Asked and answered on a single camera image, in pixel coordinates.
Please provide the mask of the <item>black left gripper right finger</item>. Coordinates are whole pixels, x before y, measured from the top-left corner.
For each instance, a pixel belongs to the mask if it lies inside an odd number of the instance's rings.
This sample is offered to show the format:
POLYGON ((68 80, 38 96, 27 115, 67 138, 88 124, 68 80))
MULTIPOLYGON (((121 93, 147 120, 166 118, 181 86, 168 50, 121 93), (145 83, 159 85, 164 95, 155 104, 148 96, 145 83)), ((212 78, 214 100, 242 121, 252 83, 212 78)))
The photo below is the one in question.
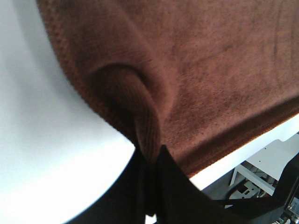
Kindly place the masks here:
POLYGON ((157 159, 159 224, 271 224, 299 200, 299 157, 285 166, 272 196, 212 200, 197 189, 165 145, 157 159))

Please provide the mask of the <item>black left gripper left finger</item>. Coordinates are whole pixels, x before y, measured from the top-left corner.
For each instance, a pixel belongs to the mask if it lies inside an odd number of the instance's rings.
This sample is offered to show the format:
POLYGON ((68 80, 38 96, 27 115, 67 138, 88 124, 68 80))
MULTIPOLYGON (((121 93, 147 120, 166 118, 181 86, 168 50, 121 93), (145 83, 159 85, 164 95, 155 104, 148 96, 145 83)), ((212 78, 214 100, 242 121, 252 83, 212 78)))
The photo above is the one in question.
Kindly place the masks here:
POLYGON ((147 162, 139 148, 112 186, 68 224, 143 224, 155 215, 155 196, 147 162))

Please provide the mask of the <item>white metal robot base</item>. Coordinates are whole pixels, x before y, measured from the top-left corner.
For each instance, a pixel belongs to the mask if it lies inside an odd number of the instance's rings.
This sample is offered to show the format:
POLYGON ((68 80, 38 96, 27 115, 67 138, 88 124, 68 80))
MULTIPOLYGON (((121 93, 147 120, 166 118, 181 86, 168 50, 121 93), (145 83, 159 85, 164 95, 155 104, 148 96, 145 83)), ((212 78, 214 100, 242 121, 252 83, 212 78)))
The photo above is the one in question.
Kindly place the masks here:
POLYGON ((286 141, 275 140, 246 160, 251 165, 249 168, 242 164, 236 166, 229 185, 232 186, 240 174, 265 193, 273 195, 274 182, 280 179, 287 163, 298 153, 298 134, 286 141))

